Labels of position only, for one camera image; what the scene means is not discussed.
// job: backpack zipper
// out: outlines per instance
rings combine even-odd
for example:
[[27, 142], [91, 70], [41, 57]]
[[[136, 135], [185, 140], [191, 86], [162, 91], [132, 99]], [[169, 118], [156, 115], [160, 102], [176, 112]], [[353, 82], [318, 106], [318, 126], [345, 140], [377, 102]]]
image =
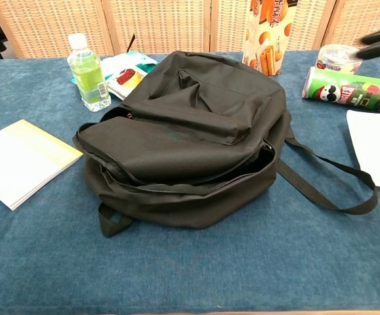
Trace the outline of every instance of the backpack zipper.
[[235, 165], [231, 169], [228, 169], [228, 170], [223, 171], [219, 174], [213, 175], [212, 177], [207, 177], [203, 180], [192, 182], [192, 184], [201, 184], [201, 183], [205, 183], [205, 182], [211, 182], [212, 180], [218, 179], [220, 177], [223, 177], [223, 176], [235, 171], [239, 166], [243, 165], [246, 161], [251, 159], [257, 152], [260, 152], [262, 148], [266, 148], [267, 150], [273, 151], [273, 148], [271, 147], [271, 145], [269, 145], [267, 142], [263, 141], [262, 143], [260, 143], [258, 150], [254, 151], [250, 156], [247, 156], [245, 159], [243, 159], [241, 162], [239, 162], [237, 165]]
[[140, 184], [140, 185], [144, 185], [144, 184], [147, 184], [147, 182], [142, 182], [140, 180], [138, 180], [128, 169], [126, 169], [124, 167], [124, 165], [122, 165], [120, 162], [118, 162], [116, 159], [114, 159], [112, 156], [110, 156], [109, 154], [99, 150], [97, 147], [93, 146], [92, 144], [89, 144], [88, 142], [86, 141], [83, 141], [81, 139], [81, 137], [79, 136], [79, 134], [77, 134], [77, 139], [80, 140], [80, 143], [83, 145], [83, 148], [86, 149], [86, 151], [88, 153], [92, 153], [92, 154], [98, 154], [99, 157], [101, 157], [103, 160], [105, 161], [111, 161], [111, 163], [114, 164], [114, 168], [116, 169], [116, 171], [122, 175], [127, 175], [127, 177], [132, 181], [132, 182], [135, 182], [136, 184]]
[[[259, 149], [259, 150], [261, 150], [261, 148], [266, 148], [267, 150], [269, 150], [269, 151], [271, 151], [271, 152], [274, 151], [273, 147], [271, 147], [271, 145], [269, 145], [269, 144], [268, 144], [267, 142], [265, 142], [265, 141], [261, 143], [261, 145], [260, 145], [260, 149]], [[208, 178], [207, 180], [203, 181], [203, 183], [205, 183], [205, 182], [209, 182], [209, 181], [212, 181], [212, 180], [214, 180], [214, 179], [217, 179], [217, 178], [219, 178], [219, 177], [222, 177], [222, 176], [225, 176], [225, 175], [229, 174], [230, 172], [234, 171], [236, 168], [238, 168], [239, 166], [241, 166], [243, 163], [245, 163], [247, 160], [249, 160], [249, 158], [251, 158], [255, 153], [257, 153], [257, 152], [254, 152], [254, 153], [251, 154], [249, 157], [245, 158], [245, 159], [244, 159], [242, 162], [240, 162], [237, 166], [235, 166], [235, 167], [233, 167], [233, 168], [231, 168], [231, 169], [229, 169], [229, 170], [227, 170], [227, 171], [225, 171], [225, 172], [222, 172], [222, 173], [220, 173], [220, 174], [218, 174], [218, 175], [215, 175], [214, 177]], [[122, 185], [122, 186], [129, 187], [129, 188], [132, 188], [132, 189], [136, 189], [136, 190], [142, 190], [142, 191], [144, 191], [144, 192], [158, 192], [158, 193], [164, 193], [164, 194], [186, 194], [186, 195], [191, 195], [191, 196], [204, 196], [203, 194], [188, 194], [188, 193], [186, 193], [186, 192], [176, 192], [176, 191], [172, 191], [172, 190], [153, 190], [153, 189], [141, 188], [141, 187], [138, 187], [138, 186], [131, 186], [131, 185], [125, 184], [125, 183], [120, 182], [120, 181], [118, 181], [117, 179], [115, 179], [115, 178], [112, 176], [111, 172], [109, 172], [108, 169], [107, 169], [107, 174], [108, 174], [108, 176], [109, 176], [114, 182], [116, 182], [117, 184], [120, 184], [120, 185]], [[226, 186], [226, 185], [228, 185], [228, 184], [230, 184], [230, 183], [232, 183], [232, 182], [234, 182], [234, 181], [236, 181], [236, 180], [239, 180], [240, 178], [245, 177], [245, 176], [247, 176], [247, 175], [249, 175], [249, 174], [251, 174], [251, 173], [247, 173], [247, 174], [243, 174], [243, 175], [240, 175], [240, 176], [238, 176], [238, 177], [235, 177], [235, 178], [233, 178], [232, 180], [229, 180], [228, 182], [226, 182], [226, 183], [220, 185], [220, 186], [217, 187], [215, 190], [218, 190], [218, 189], [222, 188], [223, 186]]]

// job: green pringles can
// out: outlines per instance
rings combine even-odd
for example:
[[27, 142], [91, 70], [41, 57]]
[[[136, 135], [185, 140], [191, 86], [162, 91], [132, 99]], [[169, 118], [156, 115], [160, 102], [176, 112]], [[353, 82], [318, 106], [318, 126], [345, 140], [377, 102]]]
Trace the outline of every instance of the green pringles can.
[[380, 112], [380, 79], [311, 67], [302, 97]]

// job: wicker partition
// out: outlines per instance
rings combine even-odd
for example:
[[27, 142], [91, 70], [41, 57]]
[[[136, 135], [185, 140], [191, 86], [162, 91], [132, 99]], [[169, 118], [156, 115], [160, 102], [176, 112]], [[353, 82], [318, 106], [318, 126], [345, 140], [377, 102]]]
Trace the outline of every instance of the wicker partition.
[[324, 43], [360, 46], [359, 38], [380, 30], [380, 0], [337, 0]]
[[299, 0], [287, 49], [319, 49], [334, 5], [335, 0]]
[[209, 51], [210, 0], [102, 0], [115, 53]]
[[211, 51], [241, 51], [247, 29], [249, 0], [212, 0]]
[[[249, 0], [212, 0], [211, 50], [241, 51]], [[335, 0], [299, 0], [287, 49], [319, 49]]]
[[0, 25], [18, 58], [68, 56], [75, 32], [99, 55], [114, 52], [100, 0], [0, 0]]

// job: yellow paper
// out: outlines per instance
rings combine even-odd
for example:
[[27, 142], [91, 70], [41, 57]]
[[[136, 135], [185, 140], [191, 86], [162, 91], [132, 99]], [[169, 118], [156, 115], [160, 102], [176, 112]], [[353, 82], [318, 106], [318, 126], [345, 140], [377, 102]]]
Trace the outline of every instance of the yellow paper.
[[82, 153], [25, 120], [0, 130], [0, 200], [15, 210]]

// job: bottle cap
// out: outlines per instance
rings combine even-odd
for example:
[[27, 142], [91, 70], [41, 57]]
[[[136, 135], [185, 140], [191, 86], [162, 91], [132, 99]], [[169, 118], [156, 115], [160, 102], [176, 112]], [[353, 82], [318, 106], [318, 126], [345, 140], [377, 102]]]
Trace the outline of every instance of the bottle cap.
[[87, 47], [86, 35], [83, 33], [70, 34], [68, 39], [72, 49], [85, 49]]

